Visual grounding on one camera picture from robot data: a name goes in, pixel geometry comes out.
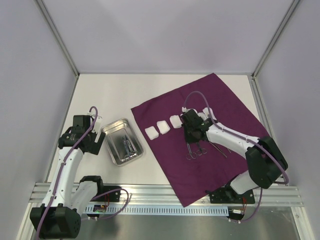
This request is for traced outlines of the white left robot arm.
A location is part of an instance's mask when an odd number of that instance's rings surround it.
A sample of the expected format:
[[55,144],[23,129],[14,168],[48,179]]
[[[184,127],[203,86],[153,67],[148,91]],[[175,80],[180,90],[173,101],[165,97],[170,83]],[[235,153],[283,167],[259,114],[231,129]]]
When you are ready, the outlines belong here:
[[84,176],[72,192],[80,162],[86,153],[98,155],[105,134],[99,131],[102,118],[91,112],[75,115],[72,126],[58,140],[58,163],[50,187],[39,207],[29,218],[36,239],[74,239],[81,227],[81,216],[89,202],[104,197],[103,180]]

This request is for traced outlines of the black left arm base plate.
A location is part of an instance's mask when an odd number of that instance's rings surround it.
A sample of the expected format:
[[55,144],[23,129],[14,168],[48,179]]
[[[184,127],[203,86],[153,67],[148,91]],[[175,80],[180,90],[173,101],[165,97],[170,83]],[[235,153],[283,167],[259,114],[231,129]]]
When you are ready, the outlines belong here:
[[117,185],[107,185],[98,191],[96,196],[91,199],[91,202],[119,203],[120,197],[128,198],[124,188]]

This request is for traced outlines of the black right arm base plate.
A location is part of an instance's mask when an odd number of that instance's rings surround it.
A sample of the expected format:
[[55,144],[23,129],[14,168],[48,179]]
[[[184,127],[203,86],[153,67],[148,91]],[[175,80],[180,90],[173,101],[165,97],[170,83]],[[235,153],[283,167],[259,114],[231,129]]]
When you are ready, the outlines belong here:
[[236,193],[229,184],[217,188],[214,191],[206,190],[211,204],[255,204],[253,190],[248,190],[243,194]]

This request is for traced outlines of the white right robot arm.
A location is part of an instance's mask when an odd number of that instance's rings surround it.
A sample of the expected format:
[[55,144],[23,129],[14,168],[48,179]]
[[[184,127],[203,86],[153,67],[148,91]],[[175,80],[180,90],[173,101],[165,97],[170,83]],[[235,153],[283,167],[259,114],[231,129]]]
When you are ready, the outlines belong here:
[[194,109],[180,115],[187,143],[206,141],[218,144],[237,153],[246,160],[247,171],[230,181],[225,196],[232,203],[238,202],[244,193],[256,188],[268,189],[284,177],[289,182],[286,170],[288,163],[270,136],[256,137],[240,133],[218,122],[210,115],[203,119]]

